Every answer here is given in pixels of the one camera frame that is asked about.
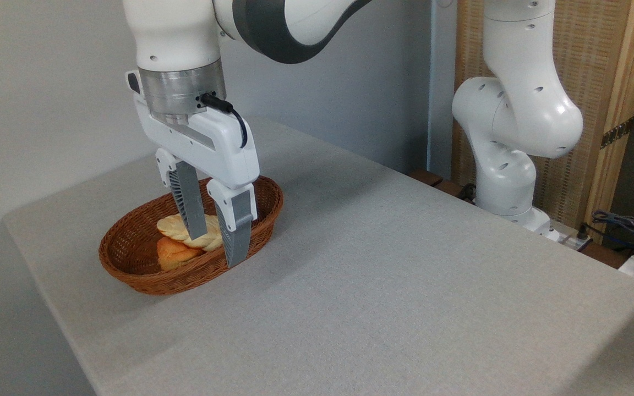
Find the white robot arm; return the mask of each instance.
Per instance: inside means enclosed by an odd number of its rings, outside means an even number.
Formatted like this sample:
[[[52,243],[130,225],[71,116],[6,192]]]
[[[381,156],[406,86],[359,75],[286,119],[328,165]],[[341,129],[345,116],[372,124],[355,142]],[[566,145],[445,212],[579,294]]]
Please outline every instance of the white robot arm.
[[[163,183],[192,238],[206,233],[195,169],[209,175],[229,266],[246,257],[257,216],[259,176],[251,128],[224,101],[222,37],[281,63],[319,53],[370,0],[124,0],[138,70],[128,85]],[[535,168],[525,152],[557,157],[581,136],[581,113],[564,93],[551,57],[554,0],[486,0],[485,60],[496,79],[458,90],[453,113],[478,167],[477,204],[549,230],[532,208]]]
[[[497,78],[464,82],[452,110],[473,149],[476,205],[556,240],[549,216],[533,208],[528,155],[566,155],[583,118],[554,68],[553,24],[554,0],[486,0],[483,56]]]
[[[206,233],[196,170],[209,175],[229,266],[246,258],[259,176],[251,128],[224,101],[219,45],[240,40],[281,63],[319,53],[370,0],[124,0],[138,70],[127,74],[163,183],[191,238]]]

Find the wicker basket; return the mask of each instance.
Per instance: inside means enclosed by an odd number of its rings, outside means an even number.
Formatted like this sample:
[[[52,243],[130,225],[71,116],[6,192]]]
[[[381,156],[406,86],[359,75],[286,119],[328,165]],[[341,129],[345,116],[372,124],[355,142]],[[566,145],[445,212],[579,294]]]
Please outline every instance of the wicker basket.
[[[216,214],[214,201],[207,194],[209,179],[199,181],[207,214]],[[252,223],[249,255],[253,256],[271,239],[275,218],[282,208],[280,187],[261,176],[254,183],[259,218]],[[162,235],[156,229],[161,218],[178,213],[173,196],[168,194],[139,206],[117,221],[99,245],[99,260],[114,278],[148,295],[173,295],[203,285],[229,270],[221,247],[197,256],[171,271],[158,264],[156,243]]]

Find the bread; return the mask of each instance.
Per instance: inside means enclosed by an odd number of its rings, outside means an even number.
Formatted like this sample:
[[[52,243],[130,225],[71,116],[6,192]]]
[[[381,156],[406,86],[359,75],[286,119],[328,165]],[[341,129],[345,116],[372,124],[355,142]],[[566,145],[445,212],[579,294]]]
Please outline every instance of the bread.
[[[222,234],[219,230],[219,219],[217,216],[204,215],[207,223],[207,233],[194,240],[189,238],[187,229],[184,226],[183,218],[179,215],[172,215],[161,218],[156,224],[161,234],[179,241],[190,248],[201,248],[204,251],[213,251],[222,245]]]
[[[171,240],[164,236],[158,241],[158,263],[163,271],[178,268],[199,254],[204,253],[201,249],[192,249],[183,243]]]

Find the table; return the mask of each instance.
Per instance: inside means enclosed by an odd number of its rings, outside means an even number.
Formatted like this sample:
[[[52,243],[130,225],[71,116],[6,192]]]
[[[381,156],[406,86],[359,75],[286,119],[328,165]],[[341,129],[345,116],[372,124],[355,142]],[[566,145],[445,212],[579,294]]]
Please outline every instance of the table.
[[[634,394],[634,279],[261,118],[285,193],[267,246],[165,298],[97,257],[167,191],[154,159],[5,218],[100,395]]]

